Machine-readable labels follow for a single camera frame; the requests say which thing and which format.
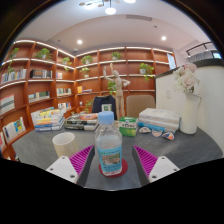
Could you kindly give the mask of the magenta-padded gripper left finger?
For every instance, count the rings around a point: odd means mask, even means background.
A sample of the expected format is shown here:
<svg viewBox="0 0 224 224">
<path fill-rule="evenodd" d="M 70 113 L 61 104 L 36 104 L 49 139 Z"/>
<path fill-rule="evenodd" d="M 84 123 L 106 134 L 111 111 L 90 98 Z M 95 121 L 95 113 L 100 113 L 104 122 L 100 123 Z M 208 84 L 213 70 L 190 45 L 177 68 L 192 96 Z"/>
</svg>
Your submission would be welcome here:
<svg viewBox="0 0 224 224">
<path fill-rule="evenodd" d="M 94 155 L 94 146 L 88 146 L 70 157 L 59 157 L 47 171 L 84 187 Z"/>
</svg>

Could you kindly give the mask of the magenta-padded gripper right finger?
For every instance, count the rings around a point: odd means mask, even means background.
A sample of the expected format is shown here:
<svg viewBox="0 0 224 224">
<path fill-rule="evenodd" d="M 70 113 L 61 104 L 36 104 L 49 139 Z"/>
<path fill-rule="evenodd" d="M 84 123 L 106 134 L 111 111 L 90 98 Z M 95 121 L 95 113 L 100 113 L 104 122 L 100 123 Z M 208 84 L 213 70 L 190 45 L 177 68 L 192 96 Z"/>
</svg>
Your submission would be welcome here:
<svg viewBox="0 0 224 224">
<path fill-rule="evenodd" d="M 132 146 L 132 156 L 136 163 L 142 186 L 179 171 L 179 168 L 166 156 L 156 157 L 149 151 L 136 145 Z"/>
</svg>

